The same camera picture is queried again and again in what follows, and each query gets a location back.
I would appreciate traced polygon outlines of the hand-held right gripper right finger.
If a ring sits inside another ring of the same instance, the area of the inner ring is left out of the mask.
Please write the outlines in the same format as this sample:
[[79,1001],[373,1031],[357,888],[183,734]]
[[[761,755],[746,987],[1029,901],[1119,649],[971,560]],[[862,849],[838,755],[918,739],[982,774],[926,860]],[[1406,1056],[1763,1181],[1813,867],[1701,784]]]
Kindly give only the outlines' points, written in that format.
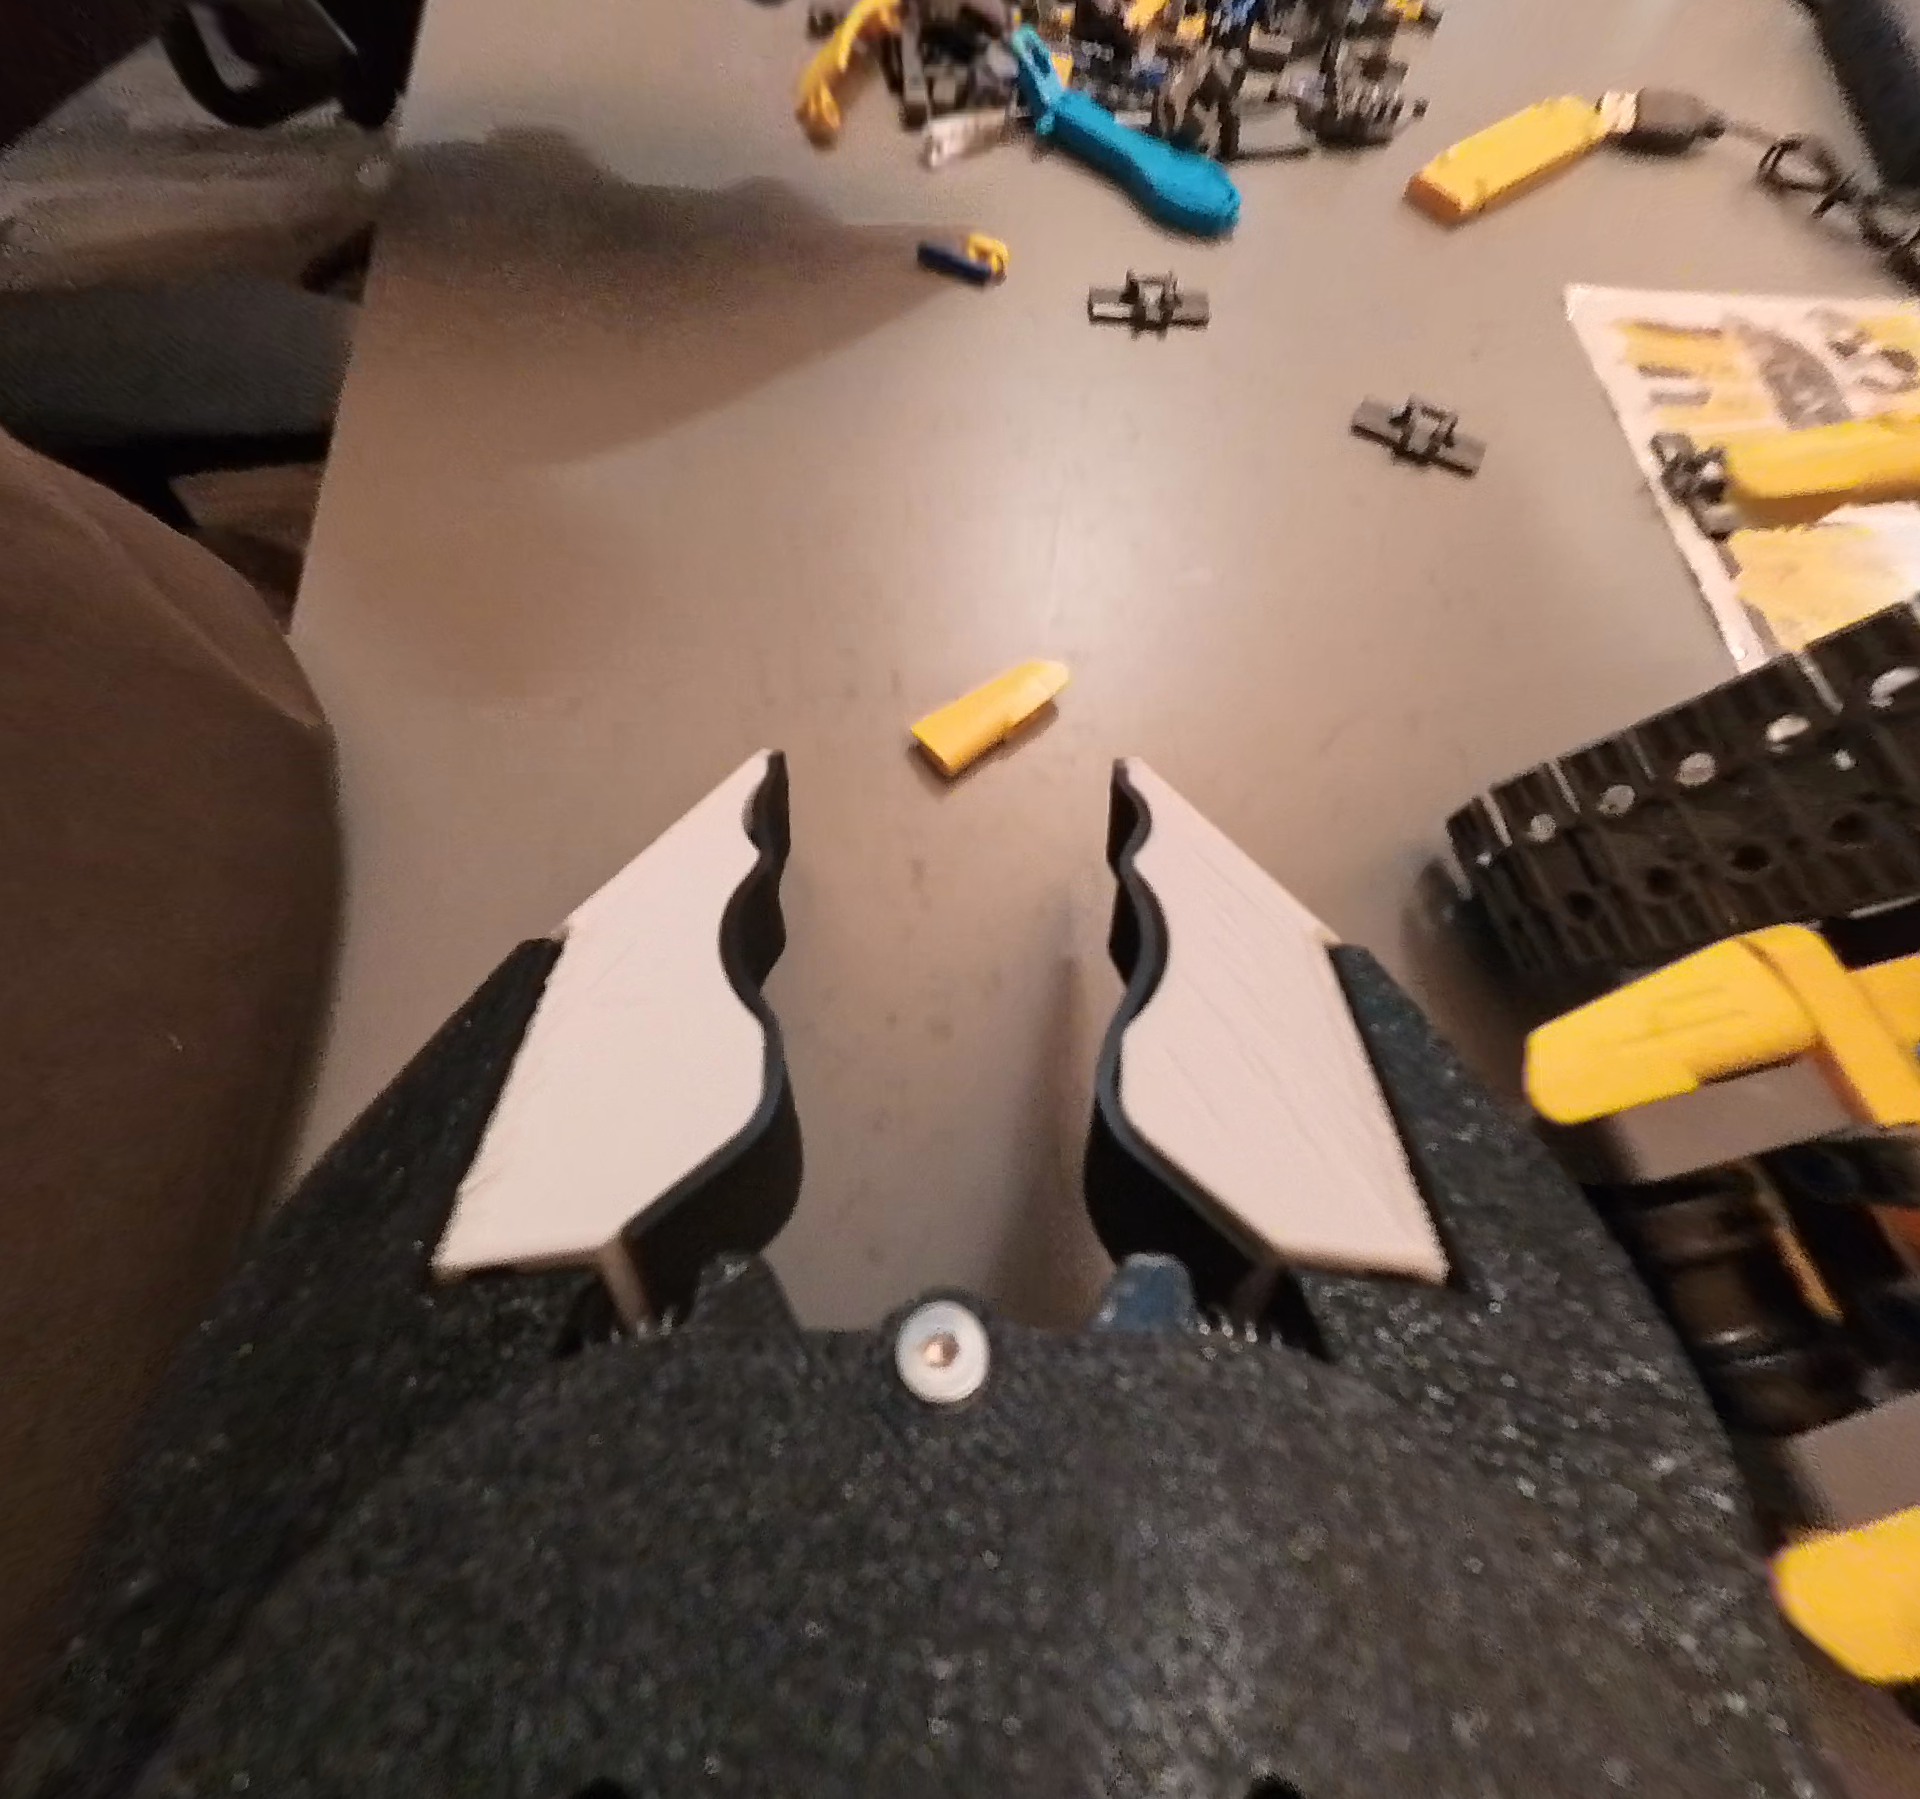
[[1336,937],[1139,755],[1109,761],[1109,976],[1091,1232],[1201,1306],[1329,1271],[1444,1284],[1444,1237],[1336,976]]

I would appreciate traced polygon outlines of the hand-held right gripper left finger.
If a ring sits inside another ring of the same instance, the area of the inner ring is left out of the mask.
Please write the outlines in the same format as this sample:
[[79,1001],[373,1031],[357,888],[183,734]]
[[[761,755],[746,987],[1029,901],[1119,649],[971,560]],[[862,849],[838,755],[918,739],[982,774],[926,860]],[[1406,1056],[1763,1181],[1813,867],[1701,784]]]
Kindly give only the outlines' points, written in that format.
[[438,1284],[580,1271],[628,1332],[797,1206],[783,955],[790,774],[746,755],[555,937]]

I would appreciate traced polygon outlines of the yellow plastic toy piece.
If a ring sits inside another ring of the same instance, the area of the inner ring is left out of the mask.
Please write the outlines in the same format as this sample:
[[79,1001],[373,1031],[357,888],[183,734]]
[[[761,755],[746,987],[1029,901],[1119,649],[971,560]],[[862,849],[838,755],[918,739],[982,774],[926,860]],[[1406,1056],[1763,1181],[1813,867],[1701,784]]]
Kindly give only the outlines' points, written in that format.
[[996,755],[1003,739],[1014,739],[1036,715],[1058,711],[1058,691],[1074,687],[1063,666],[1010,666],[989,687],[926,711],[910,726],[910,746],[940,774],[963,779],[982,755]]

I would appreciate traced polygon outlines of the black toy track link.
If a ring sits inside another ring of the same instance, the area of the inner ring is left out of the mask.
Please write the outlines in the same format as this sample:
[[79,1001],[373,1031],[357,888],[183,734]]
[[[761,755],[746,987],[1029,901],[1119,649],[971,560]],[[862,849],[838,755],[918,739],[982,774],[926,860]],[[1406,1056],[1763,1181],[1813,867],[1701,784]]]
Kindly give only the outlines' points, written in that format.
[[1170,338],[1209,328],[1209,298],[1170,273],[1129,273],[1119,288],[1091,288],[1091,328]]
[[1384,444],[1406,471],[1444,471],[1444,478],[1481,471],[1481,444],[1460,430],[1460,413],[1429,399],[1361,399],[1350,437]]

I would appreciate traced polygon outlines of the yellow curved toy piece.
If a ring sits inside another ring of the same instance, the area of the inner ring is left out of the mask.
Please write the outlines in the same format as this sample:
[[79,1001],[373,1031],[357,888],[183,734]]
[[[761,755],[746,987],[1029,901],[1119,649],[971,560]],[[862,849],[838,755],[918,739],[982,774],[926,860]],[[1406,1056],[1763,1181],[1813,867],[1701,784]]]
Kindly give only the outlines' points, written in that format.
[[902,36],[902,5],[910,0],[850,0],[850,18],[830,18],[830,28],[812,36],[812,56],[797,65],[797,86],[790,86],[790,125],[809,147],[838,147],[850,86],[862,86],[862,68],[881,68],[888,36]]

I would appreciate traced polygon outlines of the teal plastic tool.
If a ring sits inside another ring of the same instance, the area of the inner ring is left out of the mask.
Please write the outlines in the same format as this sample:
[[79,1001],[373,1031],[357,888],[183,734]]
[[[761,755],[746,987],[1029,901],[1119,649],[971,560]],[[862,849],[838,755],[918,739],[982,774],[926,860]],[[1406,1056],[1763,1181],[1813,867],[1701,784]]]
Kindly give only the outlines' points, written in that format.
[[1036,24],[1010,28],[1014,102],[1041,147],[1109,177],[1139,217],[1220,241],[1243,217],[1237,177],[1209,157],[1190,157],[1139,125],[1119,125],[1100,102],[1058,76]]

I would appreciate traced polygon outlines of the yellow black tracked toy vehicle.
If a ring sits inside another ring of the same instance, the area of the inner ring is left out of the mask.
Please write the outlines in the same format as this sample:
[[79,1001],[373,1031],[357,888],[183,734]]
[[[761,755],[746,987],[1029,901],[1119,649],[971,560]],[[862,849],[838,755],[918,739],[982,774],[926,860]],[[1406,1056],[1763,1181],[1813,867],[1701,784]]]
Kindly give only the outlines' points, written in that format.
[[1576,1001],[1525,1104],[1770,1485],[1770,1594],[1911,1710],[1911,430],[1804,430],[1822,484],[1652,437],[1778,555],[1778,655],[1453,812],[1498,970]]

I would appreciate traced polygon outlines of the person's brown shirt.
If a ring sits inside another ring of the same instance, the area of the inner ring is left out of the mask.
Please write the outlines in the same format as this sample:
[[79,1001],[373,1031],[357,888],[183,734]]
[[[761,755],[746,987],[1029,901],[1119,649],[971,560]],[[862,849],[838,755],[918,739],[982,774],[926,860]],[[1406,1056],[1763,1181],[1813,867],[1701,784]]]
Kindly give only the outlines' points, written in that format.
[[332,914],[332,734],[258,588],[0,437],[8,1747],[285,1155]]

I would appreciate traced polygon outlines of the black office chair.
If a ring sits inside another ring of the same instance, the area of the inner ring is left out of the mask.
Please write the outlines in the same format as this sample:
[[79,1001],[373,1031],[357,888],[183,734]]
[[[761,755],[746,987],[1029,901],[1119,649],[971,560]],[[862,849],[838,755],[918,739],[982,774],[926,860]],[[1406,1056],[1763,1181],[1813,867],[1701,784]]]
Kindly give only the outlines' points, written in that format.
[[319,471],[419,0],[8,0],[8,430],[190,531]]

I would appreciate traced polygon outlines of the long yellow toy block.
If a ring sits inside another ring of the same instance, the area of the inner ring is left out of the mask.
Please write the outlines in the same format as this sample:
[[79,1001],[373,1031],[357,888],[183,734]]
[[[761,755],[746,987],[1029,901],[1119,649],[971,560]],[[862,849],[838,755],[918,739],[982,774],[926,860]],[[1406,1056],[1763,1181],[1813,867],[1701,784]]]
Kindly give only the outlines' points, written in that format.
[[1569,175],[1602,142],[1610,142],[1610,120],[1590,102],[1576,102],[1576,96],[1533,102],[1533,113],[1435,147],[1406,177],[1406,212],[1422,212],[1429,223],[1470,223],[1470,217],[1533,193],[1542,177]]

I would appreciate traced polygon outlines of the instruction booklet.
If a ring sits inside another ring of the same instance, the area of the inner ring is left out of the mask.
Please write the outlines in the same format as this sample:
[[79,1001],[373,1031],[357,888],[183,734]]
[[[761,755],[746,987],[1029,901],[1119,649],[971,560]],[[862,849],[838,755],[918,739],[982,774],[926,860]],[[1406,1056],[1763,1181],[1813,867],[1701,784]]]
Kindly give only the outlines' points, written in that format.
[[1911,298],[1569,288],[1569,338],[1730,668],[1920,591]]

